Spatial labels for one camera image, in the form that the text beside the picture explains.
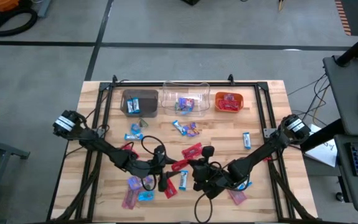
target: white sticker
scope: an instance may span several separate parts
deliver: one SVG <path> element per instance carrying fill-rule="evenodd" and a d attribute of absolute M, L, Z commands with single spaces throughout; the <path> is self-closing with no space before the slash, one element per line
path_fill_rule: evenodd
<path fill-rule="evenodd" d="M 75 123 L 68 120 L 67 118 L 64 118 L 63 116 L 60 116 L 59 117 L 59 120 L 63 121 L 65 124 L 71 126 L 71 127 L 74 127 L 75 126 Z"/>
<path fill-rule="evenodd" d="M 298 125 L 299 123 L 302 123 L 302 121 L 298 118 L 296 121 L 292 122 L 292 124 L 288 125 L 288 129 L 291 130 L 292 128 L 294 128 L 296 125 Z"/>
<path fill-rule="evenodd" d="M 72 130 L 72 128 L 69 125 L 65 124 L 64 122 L 60 121 L 59 119 L 57 119 L 55 121 L 55 123 L 58 124 L 59 126 L 63 127 L 64 129 L 66 129 L 67 131 Z"/>
<path fill-rule="evenodd" d="M 299 131 L 301 128 L 304 127 L 304 124 L 303 123 L 300 123 L 298 126 L 296 126 L 295 128 L 292 129 L 293 132 L 297 132 Z"/>

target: gray concrete floor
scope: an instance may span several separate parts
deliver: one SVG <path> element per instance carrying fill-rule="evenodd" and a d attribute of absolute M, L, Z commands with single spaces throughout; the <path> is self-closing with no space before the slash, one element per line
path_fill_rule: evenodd
<path fill-rule="evenodd" d="M 0 40 L 95 42 L 107 0 L 54 0 L 48 17 L 35 27 Z M 25 16 L 6 24 L 11 27 Z M 201 0 L 189 7 L 179 0 L 115 0 L 103 42 L 350 46 L 334 0 Z M 66 141 L 52 134 L 52 123 L 74 110 L 93 47 L 0 45 L 0 141 L 31 152 L 12 158 L 0 187 L 0 219 L 9 223 L 44 221 L 54 192 Z M 92 80 L 112 75 L 129 80 L 284 80 L 287 92 L 323 75 L 330 51 L 137 49 L 102 47 Z M 306 111 L 313 87 L 289 96 L 291 108 Z M 318 118 L 339 115 L 331 91 Z M 319 217 L 358 222 L 352 205 L 334 198 L 332 177 L 311 177 Z"/>

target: black desk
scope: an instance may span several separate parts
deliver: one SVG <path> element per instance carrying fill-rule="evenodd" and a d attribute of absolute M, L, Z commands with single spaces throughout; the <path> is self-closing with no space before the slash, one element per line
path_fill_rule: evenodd
<path fill-rule="evenodd" d="M 353 176 L 344 142 L 358 142 L 358 59 L 352 59 L 347 67 L 338 66 L 333 57 L 323 60 L 326 75 L 339 111 L 340 119 L 311 135 L 301 150 L 310 150 L 324 142 L 335 139 L 340 160 L 342 193 L 346 202 L 353 202 L 358 210 L 358 177 Z"/>
<path fill-rule="evenodd" d="M 323 63 L 341 118 L 310 136 L 301 144 L 303 151 L 333 139 L 336 134 L 358 136 L 358 59 L 347 67 L 338 66 L 333 57 L 324 58 Z"/>
<path fill-rule="evenodd" d="M 358 177 L 353 174 L 351 167 L 351 158 L 349 157 L 349 147 L 346 144 L 349 142 L 358 142 L 358 137 L 337 135 L 334 137 L 336 147 L 338 149 L 338 163 L 341 167 L 342 178 L 346 182 L 346 190 L 342 193 L 344 198 L 348 197 L 358 211 Z"/>

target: pink candy wrapper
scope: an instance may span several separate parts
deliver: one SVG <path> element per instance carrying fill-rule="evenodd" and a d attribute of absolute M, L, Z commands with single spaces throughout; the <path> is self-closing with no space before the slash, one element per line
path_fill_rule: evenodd
<path fill-rule="evenodd" d="M 233 190 L 227 190 L 227 191 L 228 191 L 228 194 L 233 199 L 235 205 L 239 205 L 247 199 L 247 196 L 245 196 L 245 194 L 243 192 L 237 192 L 237 191 L 233 191 Z"/>
<path fill-rule="evenodd" d="M 137 197 L 139 195 L 139 190 L 132 190 L 128 186 L 128 190 L 126 191 L 126 195 L 122 202 L 122 208 L 133 209 L 137 202 Z"/>

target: clear plastic bin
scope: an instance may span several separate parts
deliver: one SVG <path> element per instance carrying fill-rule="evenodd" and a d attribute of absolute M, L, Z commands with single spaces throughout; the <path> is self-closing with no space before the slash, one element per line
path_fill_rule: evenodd
<path fill-rule="evenodd" d="M 204 116 L 210 108 L 209 93 L 208 83 L 181 84 L 167 81 L 163 84 L 161 106 L 165 114 L 171 116 Z M 194 105 L 182 110 L 180 101 L 183 99 L 193 102 Z"/>

